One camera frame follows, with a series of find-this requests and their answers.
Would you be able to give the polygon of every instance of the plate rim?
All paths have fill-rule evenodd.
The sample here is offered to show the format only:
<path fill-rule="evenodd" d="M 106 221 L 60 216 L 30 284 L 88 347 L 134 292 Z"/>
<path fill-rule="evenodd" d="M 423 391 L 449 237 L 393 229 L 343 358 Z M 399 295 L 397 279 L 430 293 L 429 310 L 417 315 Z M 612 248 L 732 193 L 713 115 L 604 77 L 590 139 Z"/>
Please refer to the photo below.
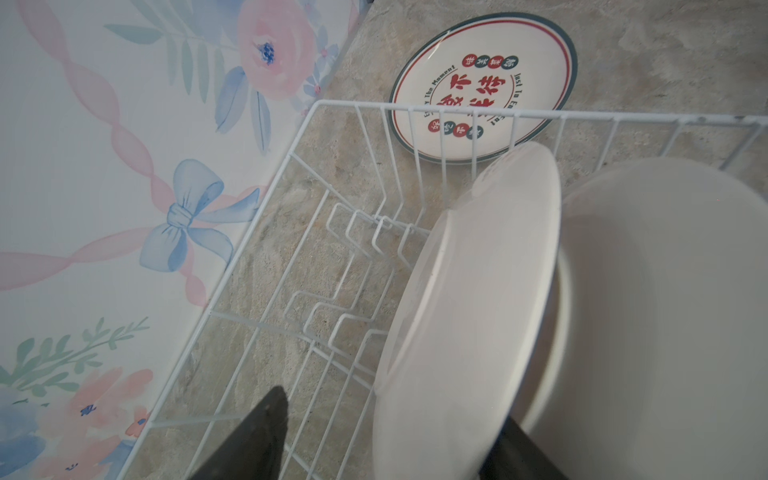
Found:
<path fill-rule="evenodd" d="M 444 31 L 441 31 L 434 37 L 432 37 L 429 41 L 427 41 L 424 45 L 422 45 L 419 50 L 416 51 L 415 54 L 411 56 L 411 58 L 406 62 L 405 65 L 403 65 L 402 69 L 400 70 L 400 73 L 398 73 L 397 78 L 395 79 L 395 83 L 392 85 L 392 90 L 389 92 L 389 103 L 394 103 L 395 100 L 395 92 L 397 90 L 398 85 L 400 84 L 403 75 L 408 71 L 409 67 L 412 65 L 414 60 L 417 59 L 418 56 L 421 55 L 421 53 L 424 52 L 424 50 L 427 49 L 427 47 L 430 47 L 435 41 L 439 40 L 442 37 L 445 37 L 446 35 L 450 34 L 452 31 L 457 30 L 461 27 L 464 27 L 465 25 L 469 25 L 471 23 L 480 22 L 483 20 L 489 20 L 491 18 L 526 18 L 528 20 L 534 20 L 536 22 L 540 22 L 552 30 L 554 30 L 555 33 L 557 33 L 560 38 L 563 39 L 563 42 L 568 47 L 568 53 L 571 56 L 571 60 L 573 61 L 573 66 L 571 68 L 572 74 L 571 79 L 568 82 L 568 87 L 565 90 L 565 95 L 563 95 L 563 98 L 558 104 L 553 108 L 552 110 L 562 110 L 563 106 L 565 105 L 565 102 L 568 101 L 568 98 L 571 96 L 571 92 L 573 91 L 574 84 L 576 83 L 576 77 L 578 76 L 578 57 L 576 55 L 576 47 L 574 46 L 573 41 L 571 40 L 571 37 L 568 36 L 567 33 L 565 33 L 565 30 L 563 30 L 560 25 L 554 23 L 552 20 L 549 20 L 547 18 L 541 17 L 539 15 L 534 15 L 532 13 L 524 13 L 524 12 L 497 12 L 497 13 L 490 13 L 487 15 L 480 15 L 479 17 L 473 17 L 468 20 L 464 20 L 463 22 L 457 23 L 456 25 L 453 25 L 449 28 L 447 28 Z M 402 145 L 408 152 L 411 154 L 415 154 L 413 148 L 408 145 L 405 140 L 402 138 L 400 133 L 395 129 L 395 111 L 389 110 L 387 111 L 387 124 L 389 125 L 389 129 L 392 131 L 392 133 L 395 135 L 395 138 L 397 139 L 398 143 Z M 552 119 L 547 119 L 544 122 L 541 123 L 537 128 L 535 128 L 532 132 L 525 135 L 523 138 L 520 138 L 515 142 L 515 146 L 531 140 L 536 135 L 540 134 L 542 130 L 544 130 L 547 125 L 552 122 Z M 478 156 L 478 163 L 482 161 L 489 161 L 493 158 L 497 158 L 509 151 L 509 146 L 502 148 L 501 150 L 492 152 L 490 154 L 485 154 L 482 156 Z M 423 158 L 426 161 L 435 163 L 435 164 L 442 164 L 441 158 L 436 158 L 431 155 L 424 154 L 422 152 L 419 152 L 419 158 Z M 472 163 L 472 159 L 469 158 L 468 160 L 445 160 L 446 165 L 469 165 Z"/>

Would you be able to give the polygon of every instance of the white wire dish rack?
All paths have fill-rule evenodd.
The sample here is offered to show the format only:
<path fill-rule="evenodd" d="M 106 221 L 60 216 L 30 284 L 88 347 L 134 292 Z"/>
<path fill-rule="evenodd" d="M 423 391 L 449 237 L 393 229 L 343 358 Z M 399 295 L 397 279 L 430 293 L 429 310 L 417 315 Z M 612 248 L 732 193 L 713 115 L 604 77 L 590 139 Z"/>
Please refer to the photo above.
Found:
<path fill-rule="evenodd" d="M 668 154 L 743 171 L 765 151 L 768 125 L 755 116 L 317 101 L 118 478 L 186 478 L 275 384 L 290 401 L 281 480 L 369 477 L 372 384 L 389 322 L 429 228 L 487 166 L 476 155 L 448 165 L 444 151 L 442 164 L 429 164 L 418 145 L 393 146 L 391 110 L 410 120 L 431 112 L 441 127 L 447 114 L 471 115 L 473 127 L 482 115 L 511 117 L 511 145 L 519 118 L 554 121 L 536 140 L 564 181 Z"/>

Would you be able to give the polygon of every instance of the wallpaper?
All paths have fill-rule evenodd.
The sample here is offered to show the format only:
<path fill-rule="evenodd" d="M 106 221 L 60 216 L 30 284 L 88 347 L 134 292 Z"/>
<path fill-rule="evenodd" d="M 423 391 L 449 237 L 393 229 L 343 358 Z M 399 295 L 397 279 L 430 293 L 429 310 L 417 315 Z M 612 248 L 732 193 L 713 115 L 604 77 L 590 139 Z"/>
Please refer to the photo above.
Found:
<path fill-rule="evenodd" d="M 118 476 L 365 7 L 0 5 L 0 478 Z"/>

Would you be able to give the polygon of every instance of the plate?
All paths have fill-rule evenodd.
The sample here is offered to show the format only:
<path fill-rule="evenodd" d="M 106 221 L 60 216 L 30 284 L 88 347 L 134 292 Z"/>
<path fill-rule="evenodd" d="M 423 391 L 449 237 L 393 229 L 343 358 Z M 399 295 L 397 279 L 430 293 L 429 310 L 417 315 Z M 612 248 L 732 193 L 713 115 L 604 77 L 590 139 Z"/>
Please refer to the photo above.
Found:
<path fill-rule="evenodd" d="M 560 227 L 551 152 L 516 147 L 433 227 L 374 390 L 376 478 L 474 478 L 528 366 Z"/>
<path fill-rule="evenodd" d="M 564 192 L 574 309 L 529 430 L 571 480 L 768 478 L 768 204 L 701 161 Z"/>
<path fill-rule="evenodd" d="M 556 24 L 525 13 L 473 18 L 434 37 L 400 72 L 391 103 L 449 107 L 557 110 L 571 94 L 577 59 L 573 42 Z M 442 162 L 437 113 L 414 112 L 419 156 Z M 446 162 L 472 161 L 472 116 L 443 114 Z M 549 120 L 521 118 L 516 144 L 530 140 Z M 478 117 L 477 159 L 509 149 L 512 119 Z M 389 126 L 413 152 L 407 111 L 390 111 Z"/>

